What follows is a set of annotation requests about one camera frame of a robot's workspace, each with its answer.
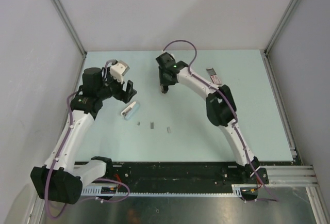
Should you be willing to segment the light blue white stapler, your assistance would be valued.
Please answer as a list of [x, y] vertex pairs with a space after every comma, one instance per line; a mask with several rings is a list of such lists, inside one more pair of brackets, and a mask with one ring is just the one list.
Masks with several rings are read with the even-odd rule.
[[129, 120], [132, 118], [132, 116], [136, 113], [136, 111], [139, 109], [140, 103], [137, 101], [133, 101], [129, 103], [127, 107], [125, 107], [121, 112], [120, 115], [125, 119]]

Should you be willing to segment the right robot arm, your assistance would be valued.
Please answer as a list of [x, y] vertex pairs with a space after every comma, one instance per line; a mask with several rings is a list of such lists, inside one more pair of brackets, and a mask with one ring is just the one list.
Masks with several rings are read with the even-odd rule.
[[208, 120], [225, 135], [233, 152], [238, 168], [238, 178], [243, 183], [251, 183], [255, 178], [263, 184], [260, 162], [246, 143], [238, 125], [237, 108], [230, 88], [217, 85], [196, 74], [191, 65], [175, 61], [172, 54], [162, 52], [157, 58], [161, 92], [166, 94], [170, 86], [182, 84], [206, 103]]

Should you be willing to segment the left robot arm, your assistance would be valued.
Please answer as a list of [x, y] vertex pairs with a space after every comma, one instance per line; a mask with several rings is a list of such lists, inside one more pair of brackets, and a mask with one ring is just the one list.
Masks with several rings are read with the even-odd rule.
[[103, 101], [115, 98], [128, 103], [137, 94], [133, 82], [124, 81], [128, 70], [128, 65], [122, 61], [84, 70], [82, 84], [67, 101], [68, 119], [54, 150], [43, 166], [33, 167], [30, 173], [39, 198], [75, 204], [82, 190], [92, 182], [107, 183], [113, 179], [110, 158], [95, 156], [78, 169], [74, 165], [78, 149], [103, 107]]

